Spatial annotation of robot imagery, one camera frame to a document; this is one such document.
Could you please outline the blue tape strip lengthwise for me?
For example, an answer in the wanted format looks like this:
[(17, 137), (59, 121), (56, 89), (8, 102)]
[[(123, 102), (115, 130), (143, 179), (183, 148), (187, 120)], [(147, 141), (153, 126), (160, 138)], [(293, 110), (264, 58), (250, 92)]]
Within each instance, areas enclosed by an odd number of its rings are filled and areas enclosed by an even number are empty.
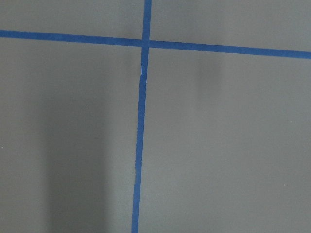
[(135, 154), (135, 182), (133, 187), (133, 207), (132, 207), (132, 223), (131, 223), (132, 233), (137, 233), (139, 228), (139, 209), (140, 209), (141, 174), (142, 174), (142, 159), (143, 159), (146, 86), (147, 86), (148, 61), (149, 61), (151, 8), (152, 2), (150, 0), (146, 0), (144, 2), (142, 43), (141, 43), (141, 75), (139, 80), (139, 94), (138, 94), (138, 123), (137, 123), (137, 139), (136, 139), (136, 154)]

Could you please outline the blue tape strip crosswise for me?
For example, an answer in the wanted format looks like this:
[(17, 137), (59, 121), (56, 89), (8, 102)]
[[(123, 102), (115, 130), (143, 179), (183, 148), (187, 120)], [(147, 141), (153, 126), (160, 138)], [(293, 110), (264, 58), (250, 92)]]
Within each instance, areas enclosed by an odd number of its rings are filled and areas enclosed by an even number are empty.
[[(14, 38), (14, 39), (47, 40), (47, 41), (117, 45), (117, 46), (130, 46), (130, 47), (142, 46), (142, 40), (140, 39), (87, 36), (87, 35), (61, 34), (61, 33), (41, 33), (41, 32), (1, 30), (0, 36), (1, 38)], [(171, 42), (171, 41), (151, 40), (149, 42), (149, 47), (156, 49), (208, 51), (218, 53), (247, 54), (247, 55), (286, 57), (297, 59), (311, 58), (311, 53), (309, 51), (277, 50), (277, 49), (264, 49), (253, 47)]]

